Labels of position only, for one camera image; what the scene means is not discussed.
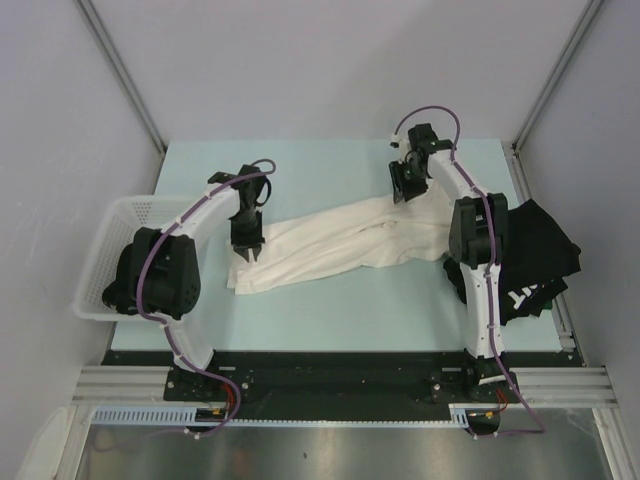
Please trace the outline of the white t shirt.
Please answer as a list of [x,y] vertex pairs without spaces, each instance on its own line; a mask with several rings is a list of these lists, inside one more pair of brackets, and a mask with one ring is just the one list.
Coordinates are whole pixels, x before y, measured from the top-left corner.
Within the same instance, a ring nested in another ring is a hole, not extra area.
[[227,288],[237,295],[410,260],[433,262],[448,252],[453,205],[434,185],[408,202],[374,197],[266,226],[256,260],[232,256]]

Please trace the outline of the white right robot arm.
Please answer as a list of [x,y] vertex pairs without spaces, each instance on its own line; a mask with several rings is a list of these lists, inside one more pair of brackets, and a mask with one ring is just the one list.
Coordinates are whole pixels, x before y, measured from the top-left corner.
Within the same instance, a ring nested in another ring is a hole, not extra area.
[[468,313],[466,351],[474,358],[498,358],[504,351],[499,320],[499,276],[508,233],[508,201],[491,194],[456,160],[456,147],[439,139],[430,124],[418,124],[403,138],[391,136],[399,158],[389,164],[395,203],[409,202],[439,185],[453,203],[449,256],[464,281]]

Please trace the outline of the black t shirt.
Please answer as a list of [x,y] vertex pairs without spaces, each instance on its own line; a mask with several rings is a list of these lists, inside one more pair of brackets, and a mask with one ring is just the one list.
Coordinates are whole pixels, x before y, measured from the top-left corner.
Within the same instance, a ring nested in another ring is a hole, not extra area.
[[137,315],[137,286],[142,264],[135,262],[133,245],[127,245],[121,252],[115,279],[102,293],[103,304],[122,315]]

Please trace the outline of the white plastic laundry basket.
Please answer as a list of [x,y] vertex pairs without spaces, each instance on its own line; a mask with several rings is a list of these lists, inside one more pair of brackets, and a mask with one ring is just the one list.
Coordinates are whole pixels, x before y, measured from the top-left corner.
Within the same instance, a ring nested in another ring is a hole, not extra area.
[[72,309],[85,320],[140,321],[139,315],[123,315],[107,307],[104,290],[116,279],[123,249],[141,227],[157,229],[172,223],[195,202],[180,195],[136,195],[117,199],[106,211],[84,263]]

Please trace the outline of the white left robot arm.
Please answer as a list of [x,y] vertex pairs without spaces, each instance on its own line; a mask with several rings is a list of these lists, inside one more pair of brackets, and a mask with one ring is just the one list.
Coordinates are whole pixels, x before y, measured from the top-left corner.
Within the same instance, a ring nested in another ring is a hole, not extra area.
[[244,164],[236,174],[217,172],[195,204],[159,228],[139,228],[118,260],[103,303],[122,315],[140,315],[163,330],[174,363],[189,370],[186,387],[197,398],[214,397],[220,374],[208,367],[214,348],[191,312],[201,296],[204,254],[215,230],[228,221],[232,252],[258,259],[265,243],[262,194],[271,195],[271,159]]

